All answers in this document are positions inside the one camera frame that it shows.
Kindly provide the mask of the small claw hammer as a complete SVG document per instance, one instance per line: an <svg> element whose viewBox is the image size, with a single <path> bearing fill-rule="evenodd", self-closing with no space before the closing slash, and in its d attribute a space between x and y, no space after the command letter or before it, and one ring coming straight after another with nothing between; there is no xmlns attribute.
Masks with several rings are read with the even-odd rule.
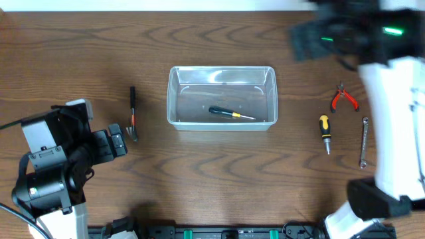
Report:
<svg viewBox="0 0 425 239"><path fill-rule="evenodd" d="M135 124L135 87L130 87L130 109L131 109L131 118L130 126L126 127L127 134L132 138L133 141L138 141L136 124Z"/></svg>

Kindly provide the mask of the stubby yellow black screwdriver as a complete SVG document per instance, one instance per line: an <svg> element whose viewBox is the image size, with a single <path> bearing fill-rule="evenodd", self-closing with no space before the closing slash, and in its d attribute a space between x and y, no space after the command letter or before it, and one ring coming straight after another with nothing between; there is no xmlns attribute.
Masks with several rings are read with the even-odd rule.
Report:
<svg viewBox="0 0 425 239"><path fill-rule="evenodd" d="M325 145L325 150L329 155L331 153L331 126L327 115L321 115L319 118L319 128L321 131L321 138Z"/></svg>

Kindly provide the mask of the slim black yellow screwdriver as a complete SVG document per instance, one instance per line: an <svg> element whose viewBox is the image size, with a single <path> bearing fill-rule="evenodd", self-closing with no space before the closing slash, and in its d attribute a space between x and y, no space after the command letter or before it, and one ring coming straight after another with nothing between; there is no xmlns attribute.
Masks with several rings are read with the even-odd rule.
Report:
<svg viewBox="0 0 425 239"><path fill-rule="evenodd" d="M217 115L221 115L221 116L230 116L232 118L242 118L242 119L246 119L246 120L255 120L256 119L252 116L242 115L242 114L235 112L233 110L220 108L220 107L216 107L216 106L211 106L209 108L209 112L212 113L212 114L217 114Z"/></svg>

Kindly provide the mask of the silver wrench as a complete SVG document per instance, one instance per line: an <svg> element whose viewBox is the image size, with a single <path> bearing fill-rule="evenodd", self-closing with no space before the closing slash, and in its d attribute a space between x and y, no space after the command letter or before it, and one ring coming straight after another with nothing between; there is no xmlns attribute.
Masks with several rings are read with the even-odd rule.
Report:
<svg viewBox="0 0 425 239"><path fill-rule="evenodd" d="M369 130L369 119L368 117L363 118L363 134L362 134L362 143L361 143L361 154L359 159L359 167L365 169L367 167L367 161L365 159L366 150L367 150L367 136Z"/></svg>

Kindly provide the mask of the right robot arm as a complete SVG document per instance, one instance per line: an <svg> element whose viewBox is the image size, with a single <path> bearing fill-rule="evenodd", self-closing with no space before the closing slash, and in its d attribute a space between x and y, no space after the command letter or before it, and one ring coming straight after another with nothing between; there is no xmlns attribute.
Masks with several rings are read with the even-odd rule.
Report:
<svg viewBox="0 0 425 239"><path fill-rule="evenodd" d="M377 149L372 178L347 185L347 201L315 238L360 238L383 220L424 209L424 12L406 1L317 2L313 21L290 31L300 61L348 55L365 87Z"/></svg>

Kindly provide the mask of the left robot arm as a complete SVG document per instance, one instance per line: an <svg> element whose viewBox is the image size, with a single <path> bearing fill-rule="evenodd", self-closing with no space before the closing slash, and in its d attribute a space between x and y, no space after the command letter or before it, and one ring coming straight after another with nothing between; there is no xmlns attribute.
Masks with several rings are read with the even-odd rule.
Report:
<svg viewBox="0 0 425 239"><path fill-rule="evenodd" d="M127 155L121 127L92 131L92 105L79 99L21 120L30 151L12 199L34 238L88 238L84 185L93 166Z"/></svg>

